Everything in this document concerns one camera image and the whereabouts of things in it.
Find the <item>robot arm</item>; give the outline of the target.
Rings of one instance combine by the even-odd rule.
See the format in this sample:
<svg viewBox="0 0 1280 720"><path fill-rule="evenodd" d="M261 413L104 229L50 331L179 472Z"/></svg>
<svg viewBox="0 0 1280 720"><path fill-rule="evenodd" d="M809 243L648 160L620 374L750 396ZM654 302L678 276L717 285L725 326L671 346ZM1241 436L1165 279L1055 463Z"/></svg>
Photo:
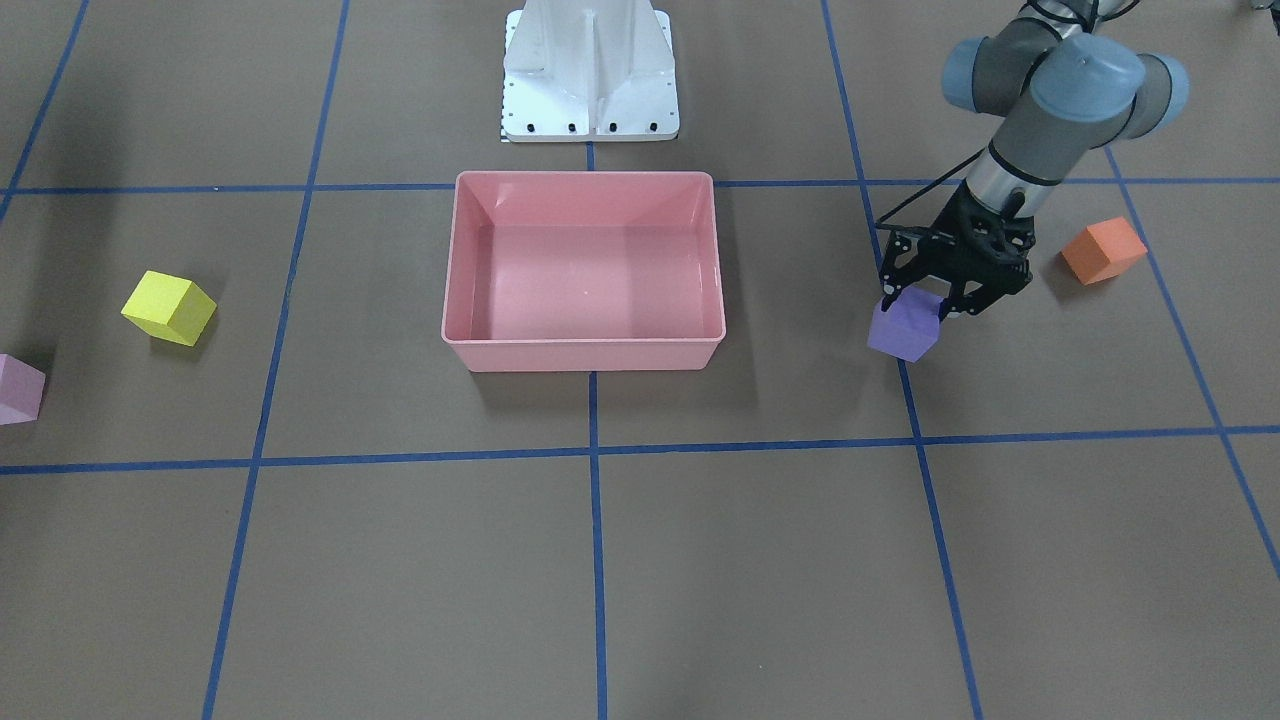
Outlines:
<svg viewBox="0 0 1280 720"><path fill-rule="evenodd" d="M1147 136L1181 114L1190 96L1187 68L1101 33L1134 8L1025 1L997 35L950 53L941 78L946 100L1001 123L955 167L960 184L931 224L877 222L890 233L879 265L882 310L929 277L948 287L933 306L941 320L1019 293L1032 278L1034 218L1052 190L1091 150Z"/></svg>

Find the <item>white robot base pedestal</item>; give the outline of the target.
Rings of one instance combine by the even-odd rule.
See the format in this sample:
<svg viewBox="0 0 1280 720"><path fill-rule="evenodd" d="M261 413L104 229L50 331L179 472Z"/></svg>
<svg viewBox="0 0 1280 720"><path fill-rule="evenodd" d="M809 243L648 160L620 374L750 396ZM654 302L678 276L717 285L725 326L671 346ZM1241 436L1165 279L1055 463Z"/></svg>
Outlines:
<svg viewBox="0 0 1280 720"><path fill-rule="evenodd" d="M527 1L506 17L504 32L504 141L678 137L671 18L652 3Z"/></svg>

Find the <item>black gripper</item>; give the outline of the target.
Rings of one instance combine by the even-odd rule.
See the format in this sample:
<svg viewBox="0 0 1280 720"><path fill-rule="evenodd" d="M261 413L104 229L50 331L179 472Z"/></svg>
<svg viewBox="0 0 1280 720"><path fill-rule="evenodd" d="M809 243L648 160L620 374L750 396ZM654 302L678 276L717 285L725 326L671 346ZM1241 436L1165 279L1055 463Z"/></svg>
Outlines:
<svg viewBox="0 0 1280 720"><path fill-rule="evenodd" d="M940 322L974 316L991 301L1021 292L1032 281L1028 254L1036 246L1034 219L1019 217L1028 195L1015 188L996 210L963 184L931 225L899 225L890 219L927 192L928 186L879 218L890 245L879 268L882 305L927 277L948 283Z"/></svg>

